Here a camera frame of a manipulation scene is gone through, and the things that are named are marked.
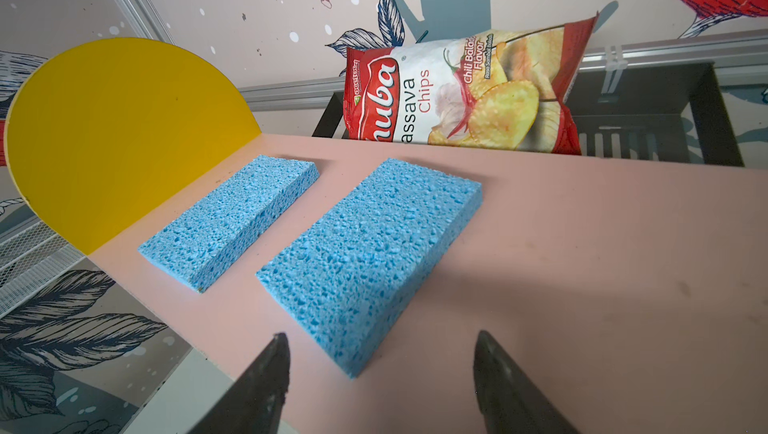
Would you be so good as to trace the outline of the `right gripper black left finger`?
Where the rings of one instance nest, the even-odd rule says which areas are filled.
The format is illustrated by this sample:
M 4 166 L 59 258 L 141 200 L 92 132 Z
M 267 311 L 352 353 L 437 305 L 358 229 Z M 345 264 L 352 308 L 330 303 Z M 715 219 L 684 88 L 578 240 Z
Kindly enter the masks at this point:
M 277 433 L 289 372 L 288 338 L 278 333 L 189 433 Z

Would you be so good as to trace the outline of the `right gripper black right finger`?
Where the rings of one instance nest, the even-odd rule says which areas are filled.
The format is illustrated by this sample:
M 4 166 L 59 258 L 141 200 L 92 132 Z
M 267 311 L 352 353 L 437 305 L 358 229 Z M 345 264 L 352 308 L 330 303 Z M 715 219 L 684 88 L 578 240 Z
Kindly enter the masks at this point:
M 473 379 L 488 433 L 579 432 L 486 330 L 475 344 Z

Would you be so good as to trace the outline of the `blue sponge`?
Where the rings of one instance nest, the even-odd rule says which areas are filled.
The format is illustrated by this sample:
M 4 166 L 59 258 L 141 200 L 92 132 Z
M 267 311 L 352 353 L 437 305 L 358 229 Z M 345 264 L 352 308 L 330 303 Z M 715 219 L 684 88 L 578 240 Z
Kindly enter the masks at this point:
M 256 276 L 356 378 L 482 201 L 477 181 L 390 158 Z
M 318 177 L 311 161 L 260 155 L 142 243 L 138 252 L 203 293 Z

